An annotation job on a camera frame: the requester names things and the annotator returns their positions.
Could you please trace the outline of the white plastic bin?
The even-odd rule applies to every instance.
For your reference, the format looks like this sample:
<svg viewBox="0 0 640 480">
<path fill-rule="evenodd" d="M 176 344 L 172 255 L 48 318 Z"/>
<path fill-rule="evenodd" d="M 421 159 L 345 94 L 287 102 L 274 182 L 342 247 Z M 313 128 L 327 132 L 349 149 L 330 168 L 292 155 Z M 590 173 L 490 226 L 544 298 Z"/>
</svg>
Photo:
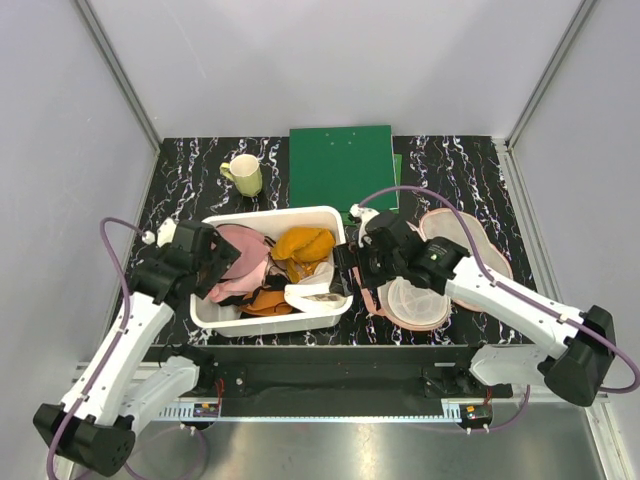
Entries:
<svg viewBox="0 0 640 480">
<path fill-rule="evenodd" d="M 346 241 L 341 215 L 329 206 L 209 216 L 204 222 L 214 227 L 221 224 L 243 225 L 274 240 L 292 227 L 322 227 L 332 232 L 337 243 Z M 307 313 L 301 310 L 288 315 L 242 318 L 234 306 L 221 307 L 208 299 L 193 295 L 190 298 L 189 314 L 198 327 L 213 329 L 225 337 L 273 335 L 332 327 L 352 303 L 351 296 L 341 297 L 337 302 L 327 302 L 320 311 Z"/>
</svg>

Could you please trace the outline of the pink bra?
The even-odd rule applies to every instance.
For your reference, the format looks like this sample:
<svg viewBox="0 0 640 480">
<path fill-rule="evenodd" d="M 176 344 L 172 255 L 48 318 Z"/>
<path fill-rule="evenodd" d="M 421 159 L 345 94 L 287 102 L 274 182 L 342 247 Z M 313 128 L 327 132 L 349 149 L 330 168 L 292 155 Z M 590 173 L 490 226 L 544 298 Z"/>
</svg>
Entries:
<svg viewBox="0 0 640 480">
<path fill-rule="evenodd" d="M 252 228 L 222 224 L 217 229 L 226 241 L 240 251 L 240 257 L 207 296 L 213 303 L 220 304 L 230 297 L 244 297 L 262 285 L 270 247 L 265 236 Z"/>
</svg>

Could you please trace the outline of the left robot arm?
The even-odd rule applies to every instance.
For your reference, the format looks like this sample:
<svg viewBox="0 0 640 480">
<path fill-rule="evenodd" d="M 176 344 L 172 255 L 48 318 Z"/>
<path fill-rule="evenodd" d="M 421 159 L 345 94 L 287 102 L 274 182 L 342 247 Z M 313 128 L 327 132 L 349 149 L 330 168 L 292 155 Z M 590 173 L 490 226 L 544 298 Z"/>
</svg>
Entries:
<svg viewBox="0 0 640 480">
<path fill-rule="evenodd" d="M 43 403 L 33 424 L 45 441 L 46 476 L 56 476 L 61 457 L 86 473 L 112 476 L 127 463 L 139 433 L 180 395 L 208 394 L 223 383 L 212 355 L 197 347 L 176 348 L 159 371 L 136 388 L 134 374 L 156 335 L 178 307 L 203 299 L 241 257 L 218 224 L 255 227 L 270 237 L 291 227 L 322 227 L 345 240 L 343 221 L 333 208 L 305 207 L 224 215 L 208 222 L 166 220 L 156 233 L 153 255 L 121 279 L 123 303 L 88 367 L 56 404 Z"/>
</svg>

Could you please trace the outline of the pale green mug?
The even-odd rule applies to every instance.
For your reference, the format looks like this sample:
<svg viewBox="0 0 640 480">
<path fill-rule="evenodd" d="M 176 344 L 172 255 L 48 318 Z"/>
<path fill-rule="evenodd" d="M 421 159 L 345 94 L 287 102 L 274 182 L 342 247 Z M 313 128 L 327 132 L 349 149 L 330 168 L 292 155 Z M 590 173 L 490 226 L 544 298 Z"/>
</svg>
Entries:
<svg viewBox="0 0 640 480">
<path fill-rule="evenodd" d="M 222 163 L 219 172 L 234 183 L 242 196 L 256 197 L 262 191 L 261 164 L 254 155 L 238 155 L 230 162 Z"/>
</svg>

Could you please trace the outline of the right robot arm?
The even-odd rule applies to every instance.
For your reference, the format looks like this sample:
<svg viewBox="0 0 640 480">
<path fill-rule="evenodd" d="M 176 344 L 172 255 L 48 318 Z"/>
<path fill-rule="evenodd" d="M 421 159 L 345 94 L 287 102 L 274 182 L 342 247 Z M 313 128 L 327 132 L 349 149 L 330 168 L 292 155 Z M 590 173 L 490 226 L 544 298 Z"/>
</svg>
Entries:
<svg viewBox="0 0 640 480">
<path fill-rule="evenodd" d="M 438 327 L 452 304 L 496 318 L 528 338 L 525 345 L 485 345 L 451 379 L 436 385 L 476 396 L 499 384 L 542 385 L 577 406 L 591 405 L 615 358 L 611 314 L 542 296 L 503 275 L 466 241 L 427 237 L 390 211 L 364 211 L 359 238 L 333 249 L 334 281 L 345 294 L 360 289 L 375 314 L 407 330 Z"/>
</svg>

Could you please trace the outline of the orange bra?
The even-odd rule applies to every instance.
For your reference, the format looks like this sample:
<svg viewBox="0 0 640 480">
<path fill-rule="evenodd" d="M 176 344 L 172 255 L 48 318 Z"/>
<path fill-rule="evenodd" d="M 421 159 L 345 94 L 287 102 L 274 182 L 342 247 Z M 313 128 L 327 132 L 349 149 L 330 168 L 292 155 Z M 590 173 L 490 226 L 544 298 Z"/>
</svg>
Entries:
<svg viewBox="0 0 640 480">
<path fill-rule="evenodd" d="M 311 263 L 326 259 L 334 246 L 334 236 L 326 228 L 293 227 L 276 241 L 271 255 L 274 260 Z"/>
</svg>

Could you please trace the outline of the green folder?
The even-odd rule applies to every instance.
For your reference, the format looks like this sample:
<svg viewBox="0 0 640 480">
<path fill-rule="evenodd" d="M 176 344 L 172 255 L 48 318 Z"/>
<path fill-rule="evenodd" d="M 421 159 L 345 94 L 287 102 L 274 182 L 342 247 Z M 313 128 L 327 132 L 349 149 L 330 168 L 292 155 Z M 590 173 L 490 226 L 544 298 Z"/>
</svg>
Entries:
<svg viewBox="0 0 640 480">
<path fill-rule="evenodd" d="M 394 186 L 389 125 L 296 128 L 289 132 L 289 205 L 340 212 Z"/>
</svg>

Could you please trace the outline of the white bra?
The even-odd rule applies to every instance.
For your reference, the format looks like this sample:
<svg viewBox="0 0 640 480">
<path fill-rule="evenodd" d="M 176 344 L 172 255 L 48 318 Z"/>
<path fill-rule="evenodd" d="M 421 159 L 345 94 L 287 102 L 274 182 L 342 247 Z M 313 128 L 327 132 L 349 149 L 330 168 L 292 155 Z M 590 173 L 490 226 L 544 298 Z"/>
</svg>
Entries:
<svg viewBox="0 0 640 480">
<path fill-rule="evenodd" d="M 285 301 L 307 314 L 324 315 L 343 307 L 347 297 L 332 289 L 334 273 L 331 262 L 320 262 L 312 275 L 285 286 Z"/>
</svg>

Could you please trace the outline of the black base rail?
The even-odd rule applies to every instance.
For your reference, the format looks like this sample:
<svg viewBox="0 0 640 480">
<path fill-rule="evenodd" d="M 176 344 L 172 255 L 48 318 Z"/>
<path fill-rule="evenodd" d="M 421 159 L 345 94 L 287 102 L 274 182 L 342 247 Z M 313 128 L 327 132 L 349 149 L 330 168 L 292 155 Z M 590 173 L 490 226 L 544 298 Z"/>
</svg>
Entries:
<svg viewBox="0 0 640 480">
<path fill-rule="evenodd" d="M 425 417 L 443 399 L 507 399 L 468 369 L 465 346 L 214 346 L 201 353 L 224 383 L 226 418 Z"/>
</svg>

